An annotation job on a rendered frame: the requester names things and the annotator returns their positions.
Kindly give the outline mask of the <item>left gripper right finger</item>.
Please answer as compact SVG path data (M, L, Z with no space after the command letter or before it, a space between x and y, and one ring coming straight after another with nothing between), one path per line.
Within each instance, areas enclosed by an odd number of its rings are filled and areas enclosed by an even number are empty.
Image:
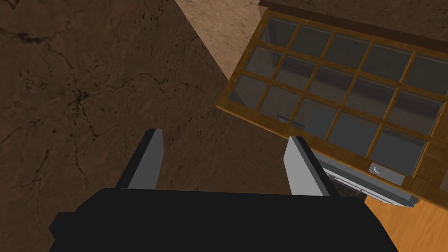
M338 196L314 152L301 136L290 136L283 162L293 195Z

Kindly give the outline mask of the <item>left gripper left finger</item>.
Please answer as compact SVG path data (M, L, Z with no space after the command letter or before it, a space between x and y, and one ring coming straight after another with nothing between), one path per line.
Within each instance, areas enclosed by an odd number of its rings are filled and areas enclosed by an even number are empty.
M119 178L116 188L155 189L163 157L162 129L148 129Z

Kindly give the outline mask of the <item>wooden glass-paned door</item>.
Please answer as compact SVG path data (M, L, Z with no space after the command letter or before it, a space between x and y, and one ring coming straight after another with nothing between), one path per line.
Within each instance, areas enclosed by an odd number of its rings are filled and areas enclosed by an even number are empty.
M448 43L268 8L217 107L448 210ZM376 163L401 186L369 172Z

